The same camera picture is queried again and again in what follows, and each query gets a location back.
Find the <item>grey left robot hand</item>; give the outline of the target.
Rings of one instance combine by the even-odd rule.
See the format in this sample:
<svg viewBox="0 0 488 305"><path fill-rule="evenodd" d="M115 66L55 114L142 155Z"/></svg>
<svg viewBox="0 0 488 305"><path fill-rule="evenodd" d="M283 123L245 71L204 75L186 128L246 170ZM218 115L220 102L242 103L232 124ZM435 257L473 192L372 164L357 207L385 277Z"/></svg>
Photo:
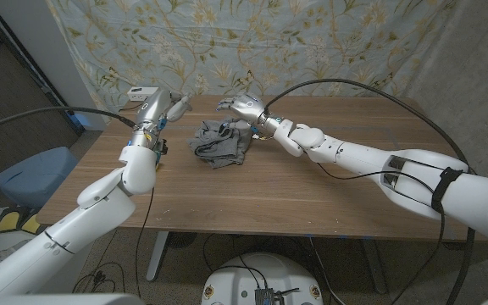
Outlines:
<svg viewBox="0 0 488 305"><path fill-rule="evenodd" d="M168 122L175 122L192 110L191 97L191 93L180 95L167 89L156 90L137 112L137 125L129 145L152 149Z"/></svg>

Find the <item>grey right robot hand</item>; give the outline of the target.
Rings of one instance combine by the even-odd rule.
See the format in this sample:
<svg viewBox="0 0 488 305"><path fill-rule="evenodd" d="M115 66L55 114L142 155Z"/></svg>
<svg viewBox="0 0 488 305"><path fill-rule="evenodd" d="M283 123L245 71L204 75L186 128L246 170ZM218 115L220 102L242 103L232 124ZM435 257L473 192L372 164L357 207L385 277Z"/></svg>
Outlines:
<svg viewBox="0 0 488 305"><path fill-rule="evenodd" d="M218 103L217 111L229 110L240 120L248 123L256 133L272 136L283 121L283 117L270 113L259 97L239 93Z"/></svg>

